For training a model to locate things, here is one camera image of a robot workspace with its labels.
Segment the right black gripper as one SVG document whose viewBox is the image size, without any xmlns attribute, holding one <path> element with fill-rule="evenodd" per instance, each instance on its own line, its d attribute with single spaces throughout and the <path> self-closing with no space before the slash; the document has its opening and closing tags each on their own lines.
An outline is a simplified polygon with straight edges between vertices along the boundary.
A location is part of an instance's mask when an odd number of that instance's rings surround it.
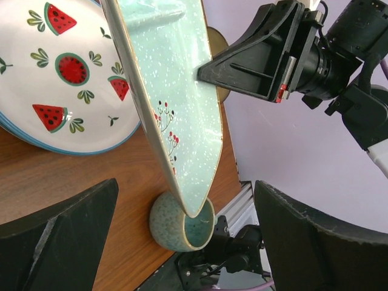
<svg viewBox="0 0 388 291">
<path fill-rule="evenodd" d="M 328 14 L 325 1 L 260 6 L 242 36 L 198 69 L 198 80 L 275 103 L 292 92 L 305 103 L 337 97 L 361 61 L 323 33 Z"/>
</svg>

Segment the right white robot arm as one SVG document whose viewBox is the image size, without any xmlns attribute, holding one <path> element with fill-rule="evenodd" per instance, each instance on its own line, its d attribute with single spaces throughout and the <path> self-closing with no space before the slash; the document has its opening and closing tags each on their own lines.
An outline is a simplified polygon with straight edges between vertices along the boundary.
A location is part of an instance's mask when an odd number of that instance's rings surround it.
<svg viewBox="0 0 388 291">
<path fill-rule="evenodd" d="M 387 172 L 387 89 L 371 82 L 387 56 L 387 4 L 350 1 L 327 33 L 319 1 L 262 5 L 243 35 L 198 69 L 200 81 L 267 102 L 293 92 L 343 124 Z"/>
</svg>

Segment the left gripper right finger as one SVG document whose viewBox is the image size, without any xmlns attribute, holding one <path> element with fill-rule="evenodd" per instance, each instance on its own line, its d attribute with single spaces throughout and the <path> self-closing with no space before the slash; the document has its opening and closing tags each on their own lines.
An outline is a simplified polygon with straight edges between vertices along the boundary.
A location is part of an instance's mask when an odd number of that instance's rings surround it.
<svg viewBox="0 0 388 291">
<path fill-rule="evenodd" d="M 256 181 L 254 202 L 276 290 L 387 290 L 387 234 Z"/>
</svg>

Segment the light blue divided plate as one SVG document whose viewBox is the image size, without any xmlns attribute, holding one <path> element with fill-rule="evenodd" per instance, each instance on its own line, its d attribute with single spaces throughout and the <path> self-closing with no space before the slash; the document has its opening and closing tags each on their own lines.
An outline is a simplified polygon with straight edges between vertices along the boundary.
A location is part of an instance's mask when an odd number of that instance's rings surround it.
<svg viewBox="0 0 388 291">
<path fill-rule="evenodd" d="M 193 218 L 222 152 L 216 87 L 197 78 L 212 56 L 201 1 L 102 1 L 146 137 L 170 191 Z"/>
</svg>

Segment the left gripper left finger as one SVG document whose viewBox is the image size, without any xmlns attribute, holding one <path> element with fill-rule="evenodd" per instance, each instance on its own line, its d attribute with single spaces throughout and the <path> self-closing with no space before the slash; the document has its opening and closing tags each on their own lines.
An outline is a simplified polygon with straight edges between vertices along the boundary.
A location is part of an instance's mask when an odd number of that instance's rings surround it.
<svg viewBox="0 0 388 291">
<path fill-rule="evenodd" d="M 92 290 L 117 198 L 107 179 L 1 224 L 1 290 Z"/>
</svg>

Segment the watermelon plate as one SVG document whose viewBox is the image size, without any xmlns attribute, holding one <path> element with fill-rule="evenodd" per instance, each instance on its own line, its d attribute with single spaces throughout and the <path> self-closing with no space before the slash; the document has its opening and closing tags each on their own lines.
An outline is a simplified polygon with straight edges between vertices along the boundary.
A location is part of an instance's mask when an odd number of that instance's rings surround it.
<svg viewBox="0 0 388 291">
<path fill-rule="evenodd" d="M 139 117 L 99 1 L 1 2 L 1 127 L 67 155 L 126 142 Z"/>
</svg>

